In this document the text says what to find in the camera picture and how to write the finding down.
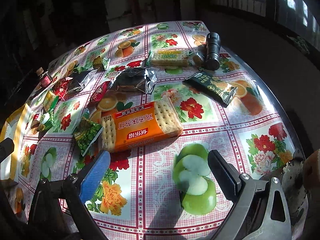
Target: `printed red flower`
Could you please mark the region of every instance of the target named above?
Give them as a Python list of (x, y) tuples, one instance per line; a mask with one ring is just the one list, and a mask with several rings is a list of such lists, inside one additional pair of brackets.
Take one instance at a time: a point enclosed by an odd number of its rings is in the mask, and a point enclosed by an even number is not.
[(29, 146), (27, 146), (27, 147), (24, 149), (24, 154), (25, 154), (25, 155), (28, 155), (28, 154), (29, 154), (29, 149), (30, 149)]
[(127, 64), (127, 66), (129, 67), (139, 67), (141, 65), (142, 60), (137, 60), (137, 61), (133, 61), (130, 62), (129, 64)]
[(200, 92), (193, 87), (189, 87), (189, 90), (192, 91), (194, 94), (200, 94)]
[(230, 57), (228, 53), (220, 53), (220, 57), (227, 58)]
[(187, 101), (182, 101), (180, 104), (180, 109), (188, 111), (188, 116), (191, 119), (195, 116), (201, 119), (201, 114), (204, 113), (202, 105), (198, 104), (194, 98), (189, 98)]
[(71, 118), (71, 114), (68, 114), (62, 119), (60, 129), (63, 129), (64, 131), (66, 130), (66, 128), (70, 125), (70, 122), (71, 122), (70, 118)]
[(92, 162), (93, 160), (94, 160), (94, 155), (92, 155), (91, 157), (90, 157), (90, 155), (86, 155), (86, 156), (84, 157), (84, 164), (87, 165), (87, 164), (89, 164), (90, 162)]
[(35, 114), (35, 115), (33, 116), (33, 120), (38, 119), (38, 117), (39, 117), (39, 114)]
[(73, 110), (77, 110), (80, 106), (80, 101), (76, 102), (74, 105), (73, 105)]
[(274, 125), (271, 125), (269, 128), (269, 135), (273, 136), (278, 141), (281, 141), (282, 139), (288, 136), (285, 130), (283, 129), (282, 123), (276, 123)]
[(36, 148), (37, 148), (36, 144), (33, 144), (30, 146), (30, 154), (31, 155), (35, 154)]
[(115, 71), (123, 71), (125, 70), (125, 66), (115, 67)]
[(173, 39), (165, 40), (165, 42), (166, 42), (166, 43), (169, 43), (170, 46), (172, 46), (172, 45), (177, 45), (177, 44), (178, 44), (178, 43), (177, 43), (175, 40), (173, 40)]
[(127, 168), (129, 168), (128, 157), (130, 157), (131, 155), (130, 150), (119, 152), (119, 153), (110, 153), (110, 155), (111, 155), (111, 161), (109, 166), (110, 169), (112, 169), (113, 171), (116, 171), (116, 169), (126, 170)]
[(253, 139), (254, 145), (258, 148), (259, 151), (266, 153), (267, 151), (273, 152), (276, 149), (274, 142), (270, 141), (268, 135), (261, 135), (261, 137)]

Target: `orange cracker package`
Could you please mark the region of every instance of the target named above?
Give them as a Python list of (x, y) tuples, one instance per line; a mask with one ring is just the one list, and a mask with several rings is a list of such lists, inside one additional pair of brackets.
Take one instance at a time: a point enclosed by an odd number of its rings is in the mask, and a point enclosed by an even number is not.
[(183, 132), (169, 98), (132, 107), (101, 118), (100, 148), (124, 151), (157, 142)]

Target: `blue gripper pad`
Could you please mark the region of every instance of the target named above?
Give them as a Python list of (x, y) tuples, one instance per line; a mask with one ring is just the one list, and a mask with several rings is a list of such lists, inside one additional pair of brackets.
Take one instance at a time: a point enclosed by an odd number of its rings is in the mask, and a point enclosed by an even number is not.
[(80, 200), (84, 204), (87, 200), (92, 199), (96, 189), (98, 188), (103, 175), (110, 165), (110, 153), (103, 151), (95, 162), (91, 170), (84, 177), (80, 187)]

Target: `bottle cap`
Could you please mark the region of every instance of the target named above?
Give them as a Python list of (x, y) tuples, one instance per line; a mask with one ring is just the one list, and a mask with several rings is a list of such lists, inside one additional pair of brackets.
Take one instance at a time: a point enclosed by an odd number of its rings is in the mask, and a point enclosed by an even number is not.
[(40, 76), (43, 73), (43, 69), (42, 68), (38, 68), (36, 73), (37, 73), (38, 76)]

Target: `printed yellow flower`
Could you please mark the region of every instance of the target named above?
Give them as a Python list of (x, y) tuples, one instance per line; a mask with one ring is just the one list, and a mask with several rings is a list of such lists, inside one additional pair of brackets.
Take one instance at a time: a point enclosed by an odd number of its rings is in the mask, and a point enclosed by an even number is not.
[(122, 192), (118, 184), (110, 185), (108, 182), (102, 182), (103, 197), (100, 210), (106, 214), (111, 211), (112, 215), (120, 216), (121, 208), (127, 203), (127, 200), (120, 195)]
[(292, 160), (292, 153), (289, 150), (286, 150), (285, 153), (279, 153), (279, 157), (283, 164), (286, 164), (288, 161)]
[(233, 61), (228, 61), (225, 64), (228, 66), (229, 70), (231, 70), (231, 71), (233, 71), (235, 69), (240, 69), (239, 65), (234, 63)]

